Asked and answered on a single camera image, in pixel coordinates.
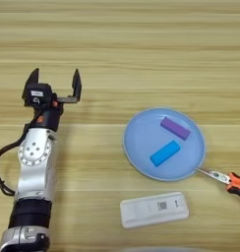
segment blue block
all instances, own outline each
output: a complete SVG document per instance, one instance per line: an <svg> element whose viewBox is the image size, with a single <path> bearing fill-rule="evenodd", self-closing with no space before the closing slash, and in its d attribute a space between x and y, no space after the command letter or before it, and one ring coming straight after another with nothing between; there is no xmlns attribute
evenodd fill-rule
<svg viewBox="0 0 240 252"><path fill-rule="evenodd" d="M175 142L171 141L168 145L161 148L155 154L150 157L153 164L158 167L167 159L175 155L180 150L180 146Z"/></svg>

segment scissors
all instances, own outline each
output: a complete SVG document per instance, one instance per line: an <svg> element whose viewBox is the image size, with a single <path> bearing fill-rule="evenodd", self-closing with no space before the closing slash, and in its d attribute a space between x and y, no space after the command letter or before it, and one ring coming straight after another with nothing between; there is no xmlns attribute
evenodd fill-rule
<svg viewBox="0 0 240 252"><path fill-rule="evenodd" d="M205 175L212 177L219 182L226 184L226 190L231 194L236 194L240 197L240 176L231 172L224 174L215 170L208 170L206 168L196 168L196 170L204 173Z"/></svg>

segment white device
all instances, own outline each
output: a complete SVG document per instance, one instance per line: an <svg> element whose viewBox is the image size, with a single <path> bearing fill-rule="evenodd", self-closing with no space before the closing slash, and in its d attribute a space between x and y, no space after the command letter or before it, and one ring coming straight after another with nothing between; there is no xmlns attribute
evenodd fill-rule
<svg viewBox="0 0 240 252"><path fill-rule="evenodd" d="M189 216L185 197L180 192L124 200L120 210L125 228L183 220Z"/></svg>

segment black cable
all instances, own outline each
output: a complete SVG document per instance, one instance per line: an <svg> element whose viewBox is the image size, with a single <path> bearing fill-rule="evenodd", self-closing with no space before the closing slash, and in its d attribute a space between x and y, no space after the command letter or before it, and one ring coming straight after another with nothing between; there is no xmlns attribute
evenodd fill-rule
<svg viewBox="0 0 240 252"><path fill-rule="evenodd" d="M16 142L14 142L14 143L12 143L10 145L7 145L7 146L3 147L0 150L0 157L3 154L5 154L6 152L12 150L15 147L18 147L21 144L21 142L25 139L29 128L35 123L35 121L42 114L42 112L43 112L43 110L40 110L39 112L37 112L35 114L33 120L29 124L26 125L26 127L24 129L24 132L23 132L22 136L20 137L20 139L18 139ZM5 185L5 181L1 178L1 176L0 176L0 190L6 196L14 196L15 195L15 191L12 190L11 188L9 188L7 185Z"/></svg>

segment wood grain surface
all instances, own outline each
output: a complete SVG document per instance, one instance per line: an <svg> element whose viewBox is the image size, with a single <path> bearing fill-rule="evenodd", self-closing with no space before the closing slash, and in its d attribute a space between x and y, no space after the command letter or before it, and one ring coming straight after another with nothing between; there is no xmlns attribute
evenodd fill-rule
<svg viewBox="0 0 240 252"><path fill-rule="evenodd" d="M0 148L31 119L21 94L36 67L60 95L75 68L84 85L61 119L50 251L240 251L239 198L201 174L148 179L121 146L135 113L169 106L204 130L206 166L240 174L240 0L0 0ZM16 151L0 170L15 187ZM174 191L187 198L188 220L121 226L122 200ZM12 204L0 193L0 237Z"/></svg>

